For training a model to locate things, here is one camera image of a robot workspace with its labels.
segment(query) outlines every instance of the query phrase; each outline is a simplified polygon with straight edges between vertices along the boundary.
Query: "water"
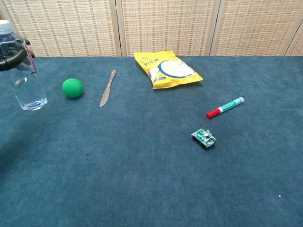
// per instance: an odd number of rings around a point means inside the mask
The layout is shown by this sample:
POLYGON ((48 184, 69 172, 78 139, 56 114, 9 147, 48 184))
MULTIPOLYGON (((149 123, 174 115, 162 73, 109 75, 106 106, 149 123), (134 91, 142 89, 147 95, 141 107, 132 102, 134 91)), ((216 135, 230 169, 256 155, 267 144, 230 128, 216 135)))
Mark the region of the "water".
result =
POLYGON ((47 104, 42 84, 35 73, 20 70, 20 67, 11 69, 9 84, 23 110, 38 110, 47 104))

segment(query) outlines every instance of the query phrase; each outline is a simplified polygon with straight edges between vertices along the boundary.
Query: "knife blade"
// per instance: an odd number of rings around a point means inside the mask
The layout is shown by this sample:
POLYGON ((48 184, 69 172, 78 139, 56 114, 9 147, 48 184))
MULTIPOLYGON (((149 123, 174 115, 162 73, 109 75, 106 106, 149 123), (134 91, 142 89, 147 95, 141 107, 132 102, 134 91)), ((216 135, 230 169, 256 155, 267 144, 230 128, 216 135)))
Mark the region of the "knife blade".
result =
POLYGON ((101 99, 101 102, 100 102, 100 105, 99 107, 102 107, 105 105, 105 103, 107 102, 108 100, 108 97, 109 97, 109 93, 110 93, 110 86, 113 82, 113 79, 114 79, 114 76, 116 74, 117 70, 112 70, 111 74, 110 74, 110 78, 109 78, 109 81, 108 81, 108 84, 105 88, 105 91, 103 93, 103 96, 102 96, 102 99, 101 99))

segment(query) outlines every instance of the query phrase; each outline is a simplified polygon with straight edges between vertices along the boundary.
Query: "woven panel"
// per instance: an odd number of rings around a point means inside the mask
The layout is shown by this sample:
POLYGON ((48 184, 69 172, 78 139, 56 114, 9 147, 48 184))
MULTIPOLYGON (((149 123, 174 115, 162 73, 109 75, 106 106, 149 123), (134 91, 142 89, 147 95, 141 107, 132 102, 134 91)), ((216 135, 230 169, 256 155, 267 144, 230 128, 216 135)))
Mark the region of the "woven panel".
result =
POLYGON ((290 56, 303 56, 303 22, 298 29, 298 34, 295 36, 295 40, 293 40, 294 45, 289 50, 290 56))
POLYGON ((37 56, 116 56, 109 0, 4 0, 37 56))
POLYGON ((122 0, 127 56, 173 50, 208 55, 214 0, 122 0))
POLYGON ((302 11, 302 0, 222 0, 211 54, 284 55, 302 11))

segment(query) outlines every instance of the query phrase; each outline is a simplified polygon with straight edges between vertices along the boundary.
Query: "green ball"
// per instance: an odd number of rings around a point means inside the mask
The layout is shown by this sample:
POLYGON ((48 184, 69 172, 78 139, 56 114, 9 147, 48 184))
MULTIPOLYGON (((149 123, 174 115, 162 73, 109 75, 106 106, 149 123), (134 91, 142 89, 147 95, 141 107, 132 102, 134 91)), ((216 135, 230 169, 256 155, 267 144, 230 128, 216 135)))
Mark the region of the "green ball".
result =
POLYGON ((62 91, 69 98, 78 98, 83 92, 83 85, 79 80, 70 78, 63 82, 62 91))

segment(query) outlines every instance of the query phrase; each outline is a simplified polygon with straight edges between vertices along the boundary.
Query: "bottle cap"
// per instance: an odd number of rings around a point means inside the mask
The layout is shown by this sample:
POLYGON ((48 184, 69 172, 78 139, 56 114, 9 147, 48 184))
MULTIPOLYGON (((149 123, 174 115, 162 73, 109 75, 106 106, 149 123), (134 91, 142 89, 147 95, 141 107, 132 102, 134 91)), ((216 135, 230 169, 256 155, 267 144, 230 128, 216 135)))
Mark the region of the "bottle cap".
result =
POLYGON ((12 33, 10 22, 8 20, 0 20, 0 35, 6 35, 12 33))

